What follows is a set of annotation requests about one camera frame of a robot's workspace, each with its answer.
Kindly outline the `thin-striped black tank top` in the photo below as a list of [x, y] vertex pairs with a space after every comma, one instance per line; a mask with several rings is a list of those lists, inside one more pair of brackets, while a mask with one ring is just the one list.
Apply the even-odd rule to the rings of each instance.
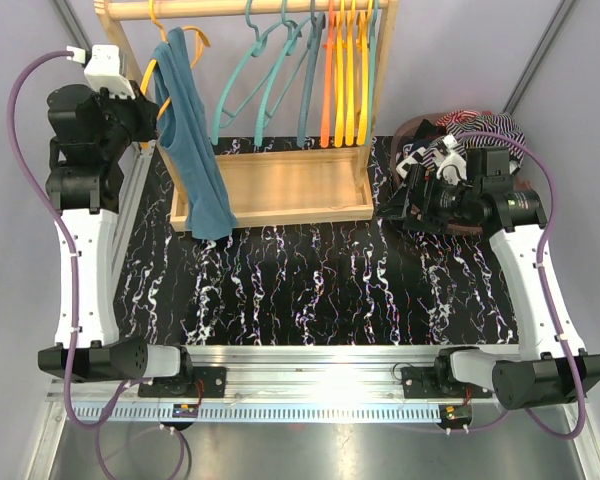
[[[523, 146], [526, 145], [526, 136], [522, 128], [516, 121], [507, 113], [481, 115], [476, 117], [472, 122], [467, 124], [450, 123], [447, 128], [442, 128], [441, 137], [436, 138], [429, 146], [432, 147], [446, 135], [453, 135], [459, 142], [456, 151], [464, 158], [467, 158], [467, 150], [482, 147], [507, 147], [509, 150], [510, 170], [515, 173], [522, 166], [524, 160], [524, 152], [512, 146], [509, 142], [502, 140], [502, 137], [509, 138]], [[492, 133], [496, 134], [497, 138], [471, 136], [465, 139], [460, 139], [459, 135], [463, 133]]]

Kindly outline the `black white wide-striped tank top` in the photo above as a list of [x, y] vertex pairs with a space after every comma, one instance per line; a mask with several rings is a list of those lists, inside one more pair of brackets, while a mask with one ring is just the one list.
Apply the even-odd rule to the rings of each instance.
[[404, 180], [412, 165], [423, 165], [427, 170], [436, 172], [450, 153], [450, 148], [442, 142], [432, 147], [425, 141], [405, 144], [396, 157], [395, 172], [399, 180]]

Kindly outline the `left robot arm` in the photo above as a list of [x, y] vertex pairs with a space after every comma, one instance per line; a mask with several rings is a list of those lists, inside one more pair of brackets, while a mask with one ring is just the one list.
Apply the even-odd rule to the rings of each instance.
[[121, 338], [113, 309], [114, 236], [124, 175], [119, 160], [134, 142], [157, 137], [158, 106], [131, 95], [64, 86], [47, 98], [51, 204], [61, 254], [61, 307], [41, 371], [72, 382], [158, 379], [174, 397], [189, 394], [195, 373], [178, 346]]

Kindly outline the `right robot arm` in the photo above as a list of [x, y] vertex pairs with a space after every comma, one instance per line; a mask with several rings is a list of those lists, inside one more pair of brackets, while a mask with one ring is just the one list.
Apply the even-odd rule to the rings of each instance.
[[480, 228], [504, 274], [518, 359], [478, 347], [446, 348], [434, 362], [438, 393], [455, 397], [469, 385], [481, 387], [507, 410], [576, 402], [600, 381], [600, 354], [588, 353], [566, 311], [541, 199], [516, 188], [511, 166], [506, 147], [450, 151], [437, 168], [403, 161], [396, 167], [399, 189], [378, 213], [411, 231]]

